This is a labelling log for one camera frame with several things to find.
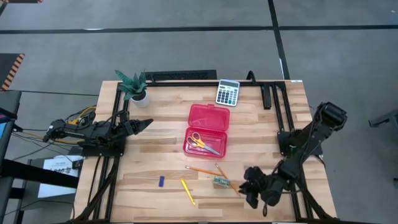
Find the orange pencil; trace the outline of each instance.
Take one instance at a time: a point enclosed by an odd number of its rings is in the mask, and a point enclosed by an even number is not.
[[[223,172],[223,170],[218,166],[218,164],[216,164],[216,166],[217,166],[217,169],[220,171],[220,173],[223,174],[224,178],[225,178],[226,180],[228,180],[228,177],[225,175],[225,173]],[[235,191],[235,193],[236,193],[239,197],[241,197],[241,194],[239,194],[239,192],[232,186],[232,182],[229,183],[229,186]]]
[[[207,174],[213,174],[213,175],[222,176],[222,174],[219,174],[219,173],[216,173],[216,172],[213,172],[213,171],[208,171],[208,170],[203,170],[203,169],[195,168],[195,167],[185,166],[185,168],[191,169],[191,170],[196,170],[196,171],[199,171],[199,172],[205,172],[205,173],[207,173]]]

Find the yellow highlighter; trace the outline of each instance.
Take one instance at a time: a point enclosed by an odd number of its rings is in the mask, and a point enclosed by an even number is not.
[[[192,197],[192,195],[191,195],[191,192],[189,192],[189,189],[188,189],[188,187],[187,187],[187,184],[185,183],[185,180],[182,179],[182,178],[181,178],[181,183],[182,183],[182,185],[184,186],[185,191],[187,192],[189,198],[191,199],[192,204],[195,205],[195,201],[193,200],[193,197]]]

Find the wooden tabletop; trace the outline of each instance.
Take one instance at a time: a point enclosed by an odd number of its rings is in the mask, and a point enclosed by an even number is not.
[[[103,82],[96,120],[106,120],[112,115],[117,84],[116,81]],[[312,120],[303,83],[286,81],[286,86],[294,125],[296,128],[303,128]],[[282,159],[276,137],[279,128],[275,106],[272,102],[271,110],[263,109],[258,86],[241,87],[238,105],[226,106],[231,115],[227,131],[228,145],[223,159],[188,157],[183,153],[182,144],[188,128],[191,105],[215,104],[216,91],[215,86],[149,87],[151,103],[148,107],[137,108],[134,103],[129,103],[131,119],[153,118],[154,122],[137,136],[127,138],[118,170],[111,222],[294,220],[290,195],[282,195],[275,207],[268,206],[268,215],[264,218],[264,202],[261,200],[258,209],[252,209],[245,201],[245,195],[238,197],[234,190],[214,185],[210,174],[185,168],[192,166],[217,172],[217,163],[238,188],[244,182],[243,174],[249,166],[259,166],[264,173],[269,174]],[[287,128],[281,92],[279,99]],[[77,215],[86,207],[96,161],[97,157],[89,157],[84,161],[75,198]],[[97,171],[93,193],[98,186],[101,164],[102,162]],[[335,216],[323,165],[311,157],[304,164],[304,170],[310,192],[327,213]],[[165,177],[164,187],[159,187],[161,175]],[[180,178],[185,179],[196,206],[192,205]],[[301,213],[305,216],[300,193],[298,198]],[[100,218],[104,217],[105,205],[106,200],[103,200]]]

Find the red plastic box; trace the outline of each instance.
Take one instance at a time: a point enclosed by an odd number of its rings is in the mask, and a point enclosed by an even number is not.
[[[189,128],[185,132],[183,150],[187,154],[222,158],[226,154],[226,142],[228,135],[225,133],[229,127],[229,109],[220,108],[214,105],[191,106],[188,118]],[[220,156],[200,147],[193,147],[188,144],[187,137],[193,133],[199,133],[201,140],[206,146],[211,147],[220,153]]]

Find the orange scissor handle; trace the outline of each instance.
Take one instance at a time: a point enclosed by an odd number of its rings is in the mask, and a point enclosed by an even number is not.
[[[192,147],[205,147],[205,143],[200,139],[200,134],[196,132],[192,133],[192,137],[187,137],[187,143]]]

